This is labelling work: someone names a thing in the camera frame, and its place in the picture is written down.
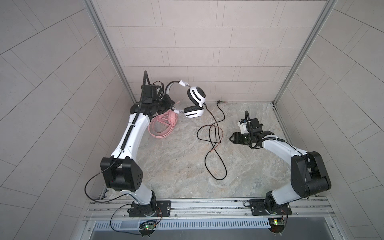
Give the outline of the pink headphones with cable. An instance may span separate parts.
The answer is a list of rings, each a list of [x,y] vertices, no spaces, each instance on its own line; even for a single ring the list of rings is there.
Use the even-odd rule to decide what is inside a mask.
[[[150,135],[156,139],[163,139],[168,137],[174,130],[178,122],[178,114],[169,110],[162,115],[158,115],[152,119],[148,126],[148,131]],[[164,128],[162,131],[157,131],[156,126]]]

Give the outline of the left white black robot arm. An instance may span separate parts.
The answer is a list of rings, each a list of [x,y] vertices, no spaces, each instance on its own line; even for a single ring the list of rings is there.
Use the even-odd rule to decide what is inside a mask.
[[[150,84],[146,71],[141,89],[140,101],[131,107],[121,141],[110,157],[101,160],[100,167],[107,188],[131,195],[134,214],[151,217],[157,211],[156,195],[143,184],[143,170],[137,164],[138,148],[153,117],[166,113],[175,102],[165,95],[163,84]]]

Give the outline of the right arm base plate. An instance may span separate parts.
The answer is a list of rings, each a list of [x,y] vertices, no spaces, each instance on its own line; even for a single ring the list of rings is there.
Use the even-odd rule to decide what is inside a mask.
[[[253,216],[292,215],[292,210],[288,203],[278,205],[269,200],[253,199],[244,203],[244,206],[251,209]]]

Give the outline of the white black headphones with cable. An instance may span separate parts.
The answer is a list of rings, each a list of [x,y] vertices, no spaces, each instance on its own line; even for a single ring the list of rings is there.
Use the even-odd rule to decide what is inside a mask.
[[[181,85],[183,87],[188,87],[189,89],[187,90],[187,95],[188,95],[190,101],[194,104],[193,106],[186,107],[183,110],[178,110],[178,109],[175,108],[175,104],[176,103],[175,102],[171,102],[171,110],[175,114],[183,113],[185,117],[187,117],[188,119],[192,119],[192,118],[201,117],[203,115],[203,113],[204,113],[204,110],[207,110],[210,113],[210,115],[213,117],[213,119],[214,119],[214,123],[213,124],[204,125],[204,126],[202,126],[202,127],[200,127],[198,129],[198,131],[197,131],[197,138],[199,140],[201,140],[201,141],[209,142],[212,145],[211,150],[206,154],[206,156],[204,158],[204,164],[205,164],[205,167],[206,167],[207,171],[209,172],[209,174],[215,180],[217,180],[217,181],[224,180],[227,177],[228,170],[226,168],[226,165],[225,165],[223,159],[221,158],[221,156],[219,155],[219,153],[216,150],[216,148],[219,146],[219,144],[222,142],[222,139],[223,139],[223,133],[220,134],[220,132],[222,132],[223,130],[219,127],[219,123],[225,120],[225,114],[221,110],[221,108],[219,107],[219,103],[221,103],[222,101],[217,101],[216,104],[217,104],[217,107],[222,112],[224,118],[222,120],[220,120],[220,121],[217,121],[215,116],[212,114],[212,112],[208,109],[208,107],[206,105],[206,94],[205,94],[205,92],[203,91],[202,88],[200,88],[200,87],[191,87],[188,83],[183,82],[183,81],[172,81],[169,84],[167,84],[167,86],[165,88],[165,96],[166,97],[170,97],[170,89],[171,89],[171,87],[174,84],[179,84],[179,85]],[[208,140],[207,139],[202,139],[202,138],[199,137],[200,130],[202,130],[205,127],[209,128],[208,129],[208,136],[209,136]],[[209,170],[209,168],[207,166],[207,157],[212,152],[215,152],[217,154],[217,156],[219,157],[221,163],[223,164],[223,167],[224,167],[224,170],[225,170],[225,175],[222,178],[215,177],[211,173],[211,171]]]

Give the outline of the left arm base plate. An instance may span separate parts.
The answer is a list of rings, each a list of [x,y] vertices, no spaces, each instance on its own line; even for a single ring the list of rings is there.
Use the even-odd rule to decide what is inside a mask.
[[[128,209],[129,217],[169,217],[171,210],[171,201],[156,201],[148,205],[139,205],[132,202]]]

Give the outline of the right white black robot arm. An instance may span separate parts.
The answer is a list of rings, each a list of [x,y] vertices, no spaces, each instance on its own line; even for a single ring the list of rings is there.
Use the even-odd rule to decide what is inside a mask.
[[[307,152],[289,144],[271,131],[264,131],[257,118],[248,111],[238,122],[241,131],[233,133],[230,141],[235,145],[246,145],[252,150],[265,149],[286,162],[291,170],[290,182],[266,193],[264,211],[269,215],[287,214],[284,211],[290,202],[328,191],[332,187],[322,156]]]

